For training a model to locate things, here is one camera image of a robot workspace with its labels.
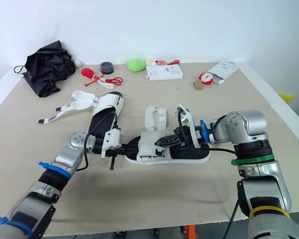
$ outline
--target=white velcro strap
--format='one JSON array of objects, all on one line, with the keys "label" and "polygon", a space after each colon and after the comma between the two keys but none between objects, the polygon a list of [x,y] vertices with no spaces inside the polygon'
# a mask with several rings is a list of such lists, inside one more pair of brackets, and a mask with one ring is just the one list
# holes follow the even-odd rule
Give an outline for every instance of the white velcro strap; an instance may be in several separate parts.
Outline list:
[{"label": "white velcro strap", "polygon": [[87,109],[90,106],[96,107],[97,103],[94,102],[93,100],[73,101],[73,102],[71,102],[70,106],[63,107],[63,110],[60,111],[59,113],[57,113],[56,115],[49,117],[49,118],[40,119],[38,123],[41,123],[41,124],[50,123],[52,121],[55,121],[57,118],[59,118],[61,115],[63,115],[67,111],[80,111],[80,110]]},{"label": "white velcro strap", "polygon": [[116,107],[120,100],[120,96],[114,94],[106,94],[99,97],[98,106],[93,109],[93,115],[96,115],[98,112],[110,108]]},{"label": "white velcro strap", "polygon": [[64,111],[69,106],[69,103],[72,98],[76,99],[77,101],[93,100],[93,101],[97,102],[99,100],[98,97],[96,97],[95,95],[93,95],[91,93],[76,90],[76,91],[72,92],[72,95],[71,95],[69,101],[66,103],[66,105],[56,108],[56,111]]},{"label": "white velcro strap", "polygon": [[114,84],[112,84],[112,83],[106,83],[106,82],[102,82],[100,80],[98,80],[98,83],[105,88],[114,89]]}]

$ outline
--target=yellow cable tie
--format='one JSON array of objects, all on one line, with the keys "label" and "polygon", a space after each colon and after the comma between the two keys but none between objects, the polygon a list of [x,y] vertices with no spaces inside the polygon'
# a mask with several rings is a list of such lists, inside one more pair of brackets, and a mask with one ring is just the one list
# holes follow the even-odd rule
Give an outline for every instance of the yellow cable tie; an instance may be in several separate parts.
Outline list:
[{"label": "yellow cable tie", "polygon": [[289,216],[289,214],[284,209],[281,209],[281,208],[278,208],[278,207],[274,207],[274,206],[260,206],[260,207],[256,207],[256,208],[254,208],[250,212],[249,218],[251,218],[255,212],[259,212],[259,211],[262,211],[262,210],[274,210],[274,211],[278,211],[278,212],[284,214],[287,218],[291,219],[290,216]]}]

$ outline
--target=red toy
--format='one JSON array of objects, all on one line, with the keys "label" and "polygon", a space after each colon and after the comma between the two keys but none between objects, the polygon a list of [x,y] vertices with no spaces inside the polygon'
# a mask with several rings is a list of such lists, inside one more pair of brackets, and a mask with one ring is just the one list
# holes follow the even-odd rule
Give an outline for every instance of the red toy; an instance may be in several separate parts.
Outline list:
[{"label": "red toy", "polygon": [[81,71],[81,75],[86,77],[86,78],[89,78],[89,79],[94,79],[94,81],[88,83],[88,84],[85,84],[85,86],[89,86],[90,84],[94,83],[94,82],[97,82],[97,81],[101,81],[101,82],[107,82],[107,83],[111,83],[111,84],[114,84],[114,85],[117,85],[117,86],[120,86],[123,82],[123,79],[121,77],[115,77],[113,79],[104,79],[103,76],[97,76],[94,74],[94,71],[91,70],[90,68],[84,68],[82,69]]},{"label": "red toy", "polygon": [[212,85],[214,82],[213,75],[209,72],[200,74],[198,78],[204,85]]}]

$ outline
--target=white box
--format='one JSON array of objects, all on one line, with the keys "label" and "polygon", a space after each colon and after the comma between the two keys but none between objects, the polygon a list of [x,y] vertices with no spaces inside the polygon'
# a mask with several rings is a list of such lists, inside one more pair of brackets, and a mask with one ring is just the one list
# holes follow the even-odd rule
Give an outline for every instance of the white box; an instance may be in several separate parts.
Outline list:
[{"label": "white box", "polygon": [[214,82],[223,84],[238,70],[238,66],[230,62],[220,62],[216,66],[210,68],[207,72],[213,75]]},{"label": "white box", "polygon": [[182,79],[183,73],[178,65],[146,66],[150,81]]}]

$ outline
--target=black cable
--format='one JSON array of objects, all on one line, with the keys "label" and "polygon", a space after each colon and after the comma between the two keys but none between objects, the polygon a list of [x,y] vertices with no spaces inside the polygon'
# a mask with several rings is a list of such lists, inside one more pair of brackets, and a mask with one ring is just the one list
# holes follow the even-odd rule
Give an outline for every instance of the black cable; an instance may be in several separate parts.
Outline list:
[{"label": "black cable", "polygon": [[214,124],[213,128],[211,129],[212,133],[214,133],[216,127],[217,127],[218,124],[219,124],[219,122],[220,122],[223,118],[225,118],[225,117],[226,117],[226,115],[220,117],[220,118],[216,121],[216,123]]},{"label": "black cable", "polygon": [[16,72],[15,69],[16,69],[17,67],[20,67],[20,66],[15,66],[15,67],[14,67],[13,71],[14,71],[15,73],[20,73],[20,72],[22,71],[22,69],[24,68],[24,66],[21,65],[21,69],[20,69],[18,72]]},{"label": "black cable", "polygon": [[229,224],[228,224],[228,226],[227,226],[227,229],[226,229],[226,232],[225,232],[225,234],[224,234],[224,236],[223,236],[223,239],[225,239],[225,238],[228,236],[229,230],[230,230],[230,228],[231,228],[231,225],[233,224],[234,217],[235,217],[236,212],[237,212],[237,209],[238,209],[238,205],[239,205],[239,199],[237,199],[237,202],[236,202],[236,205],[235,205],[233,214],[232,214],[231,217],[230,217]]},{"label": "black cable", "polygon": [[235,151],[232,151],[232,150],[229,150],[229,149],[225,149],[225,148],[195,148],[193,146],[190,145],[188,139],[186,138],[185,136],[185,132],[184,132],[184,129],[181,125],[181,120],[180,120],[180,113],[181,111],[183,110],[181,107],[178,107],[177,108],[178,110],[178,114],[177,114],[177,117],[178,117],[178,125],[179,125],[179,130],[185,140],[185,145],[189,148],[191,148],[192,150],[195,150],[195,151],[223,151],[223,152],[228,152],[228,153],[233,153],[236,155]]},{"label": "black cable", "polygon": [[[118,116],[117,116],[117,114],[116,114],[115,111],[112,111],[112,112],[109,112],[106,116],[104,116],[104,117],[97,123],[97,125],[94,127],[94,129],[93,129],[91,132],[94,132],[94,131],[98,128],[98,126],[99,126],[99,125],[100,125],[100,124],[101,124],[101,123],[102,123],[108,116],[110,116],[110,115],[112,115],[112,114],[114,114],[114,116],[115,116],[114,126],[116,126],[116,125],[117,125],[117,122],[118,122]],[[84,170],[84,169],[87,169],[88,166],[89,166],[88,155],[87,155],[87,149],[86,149],[86,143],[87,143],[88,138],[89,138],[90,135],[92,135],[92,134],[91,134],[91,133],[88,133],[88,134],[86,135],[85,140],[84,140],[84,146],[83,146],[85,166],[84,166],[83,168],[79,168],[79,169],[77,169],[76,171],[82,171],[82,170]]]}]

